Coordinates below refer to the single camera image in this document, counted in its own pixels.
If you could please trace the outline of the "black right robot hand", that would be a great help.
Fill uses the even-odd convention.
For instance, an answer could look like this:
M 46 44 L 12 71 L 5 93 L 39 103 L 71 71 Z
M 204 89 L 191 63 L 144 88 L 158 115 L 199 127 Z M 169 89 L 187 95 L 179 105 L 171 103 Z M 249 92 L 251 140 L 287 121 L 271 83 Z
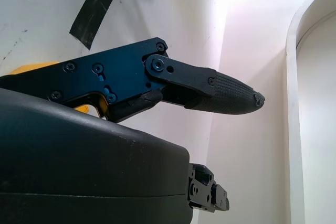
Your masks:
M 1 223 L 190 223 L 227 192 L 176 144 L 121 125 L 159 102 L 240 115 L 265 98 L 152 38 L 1 77 Z

